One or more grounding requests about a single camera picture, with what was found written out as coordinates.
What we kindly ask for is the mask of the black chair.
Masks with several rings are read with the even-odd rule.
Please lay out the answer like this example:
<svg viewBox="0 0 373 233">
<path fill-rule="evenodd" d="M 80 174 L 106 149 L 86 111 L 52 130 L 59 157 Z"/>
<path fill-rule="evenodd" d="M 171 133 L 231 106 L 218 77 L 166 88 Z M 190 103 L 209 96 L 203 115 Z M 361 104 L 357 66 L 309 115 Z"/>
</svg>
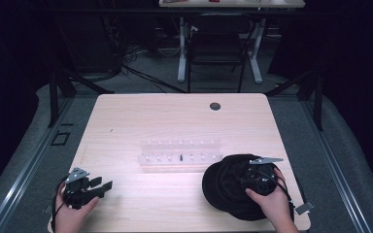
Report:
<svg viewBox="0 0 373 233">
<path fill-rule="evenodd" d="M 188 20 L 186 47 L 187 91 L 191 91 L 193 65 L 240 66 L 237 92 L 241 91 L 255 23 L 245 14 L 201 14 Z"/>
</svg>

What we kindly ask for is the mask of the person's left hand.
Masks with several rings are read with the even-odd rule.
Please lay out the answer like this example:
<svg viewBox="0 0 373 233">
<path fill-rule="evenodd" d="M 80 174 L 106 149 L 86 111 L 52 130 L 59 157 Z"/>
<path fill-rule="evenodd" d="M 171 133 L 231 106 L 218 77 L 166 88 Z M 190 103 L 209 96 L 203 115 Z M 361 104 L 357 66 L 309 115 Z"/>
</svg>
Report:
<svg viewBox="0 0 373 233">
<path fill-rule="evenodd" d="M 65 182 L 62 182 L 55 196 L 55 216 L 54 232 L 55 233 L 79 233 L 86 218 L 98 204 L 99 198 L 92 198 L 86 205 L 80 209 L 71 209 L 63 202 L 63 188 Z"/>
</svg>

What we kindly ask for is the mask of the white-legged desk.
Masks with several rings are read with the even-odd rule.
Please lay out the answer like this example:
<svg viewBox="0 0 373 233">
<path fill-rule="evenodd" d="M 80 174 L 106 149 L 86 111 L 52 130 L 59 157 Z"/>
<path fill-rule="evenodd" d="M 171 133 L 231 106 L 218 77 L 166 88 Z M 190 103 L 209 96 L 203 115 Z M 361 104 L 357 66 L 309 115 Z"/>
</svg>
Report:
<svg viewBox="0 0 373 233">
<path fill-rule="evenodd" d="M 285 10 L 302 9 L 305 6 L 304 0 L 159 0 L 159 6 L 162 8 L 195 8 L 195 9 L 244 9 L 255 10 L 256 12 L 265 12 L 267 10 Z M 249 51 L 251 69 L 255 83 L 262 83 L 262 76 L 257 63 L 257 54 L 262 41 L 265 18 L 255 24 L 254 45 Z"/>
</svg>

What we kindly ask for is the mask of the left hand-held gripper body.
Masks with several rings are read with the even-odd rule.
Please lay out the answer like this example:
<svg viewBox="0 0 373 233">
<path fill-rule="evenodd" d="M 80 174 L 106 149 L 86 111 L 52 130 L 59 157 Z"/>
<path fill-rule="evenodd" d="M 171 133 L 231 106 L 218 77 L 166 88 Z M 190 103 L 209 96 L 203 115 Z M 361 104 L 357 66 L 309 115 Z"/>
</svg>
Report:
<svg viewBox="0 0 373 233">
<path fill-rule="evenodd" d="M 105 196 L 98 194 L 99 185 L 96 187 L 89 186 L 90 179 L 88 176 L 88 171 L 78 167 L 74 168 L 67 176 L 63 201 L 68 207 L 78 210 L 92 198 L 103 198 Z"/>
</svg>

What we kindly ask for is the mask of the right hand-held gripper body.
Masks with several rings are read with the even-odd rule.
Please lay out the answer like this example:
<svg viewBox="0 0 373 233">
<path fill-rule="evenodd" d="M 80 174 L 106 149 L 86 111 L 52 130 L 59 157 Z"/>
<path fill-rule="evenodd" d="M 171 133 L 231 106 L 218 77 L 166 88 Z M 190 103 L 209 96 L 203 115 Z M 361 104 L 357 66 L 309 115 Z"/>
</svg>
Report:
<svg viewBox="0 0 373 233">
<path fill-rule="evenodd" d="M 281 158 L 270 157 L 251 159 L 244 169 L 241 185 L 263 196 L 271 194 L 279 184 L 275 168 L 280 161 Z"/>
</svg>

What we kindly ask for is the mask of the clear acrylic peg rack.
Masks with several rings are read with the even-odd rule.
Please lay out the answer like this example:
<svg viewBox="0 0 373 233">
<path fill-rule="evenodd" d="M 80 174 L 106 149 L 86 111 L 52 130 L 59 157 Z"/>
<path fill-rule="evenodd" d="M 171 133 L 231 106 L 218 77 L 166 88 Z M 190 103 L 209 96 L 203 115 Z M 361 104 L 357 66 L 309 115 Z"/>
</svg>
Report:
<svg viewBox="0 0 373 233">
<path fill-rule="evenodd" d="M 177 166 L 213 164 L 222 158 L 220 140 L 147 140 L 141 143 L 138 161 L 143 166 Z"/>
</svg>

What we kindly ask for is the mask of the black hat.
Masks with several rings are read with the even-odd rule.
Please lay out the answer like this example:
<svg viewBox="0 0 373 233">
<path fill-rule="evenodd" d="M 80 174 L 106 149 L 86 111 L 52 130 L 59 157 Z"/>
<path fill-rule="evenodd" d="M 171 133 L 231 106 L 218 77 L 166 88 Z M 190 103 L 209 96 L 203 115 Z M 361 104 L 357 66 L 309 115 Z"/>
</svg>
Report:
<svg viewBox="0 0 373 233">
<path fill-rule="evenodd" d="M 209 166 L 202 178 L 203 194 L 214 208 L 227 212 L 246 221 L 264 219 L 265 215 L 259 205 L 246 193 L 241 185 L 244 169 L 251 159 L 260 158 L 253 154 L 232 154 L 220 162 Z M 278 184 L 286 194 L 291 218 L 294 219 L 292 199 L 285 183 Z"/>
</svg>

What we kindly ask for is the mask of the black metal stand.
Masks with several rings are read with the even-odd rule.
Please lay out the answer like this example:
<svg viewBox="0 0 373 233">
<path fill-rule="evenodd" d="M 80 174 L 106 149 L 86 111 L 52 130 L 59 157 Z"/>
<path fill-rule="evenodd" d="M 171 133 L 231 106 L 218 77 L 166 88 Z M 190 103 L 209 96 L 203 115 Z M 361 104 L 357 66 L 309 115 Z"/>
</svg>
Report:
<svg viewBox="0 0 373 233">
<path fill-rule="evenodd" d="M 59 118 L 58 90 L 67 98 L 73 98 L 77 94 L 77 90 L 72 85 L 72 81 L 81 83 L 98 94 L 112 94 L 112 91 L 87 80 L 71 69 L 59 65 L 55 66 L 50 77 L 51 119 L 49 127 L 53 127 Z"/>
<path fill-rule="evenodd" d="M 275 96 L 296 84 L 300 85 L 296 93 L 296 98 L 299 101 L 308 101 L 313 98 L 313 122 L 322 131 L 323 77 L 319 69 L 308 70 L 292 80 L 278 84 L 275 88 L 267 91 L 265 95 Z"/>
</svg>

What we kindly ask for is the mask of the person's right hand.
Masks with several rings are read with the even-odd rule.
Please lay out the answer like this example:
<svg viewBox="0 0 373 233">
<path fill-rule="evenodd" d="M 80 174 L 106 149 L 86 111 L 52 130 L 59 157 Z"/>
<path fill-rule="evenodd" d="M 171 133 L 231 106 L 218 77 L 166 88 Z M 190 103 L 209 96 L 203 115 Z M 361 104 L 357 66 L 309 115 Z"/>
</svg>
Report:
<svg viewBox="0 0 373 233">
<path fill-rule="evenodd" d="M 276 186 L 267 196 L 262 196 L 249 188 L 246 189 L 246 193 L 262 209 L 276 233 L 299 233 L 291 218 L 288 198 L 280 187 Z"/>
</svg>

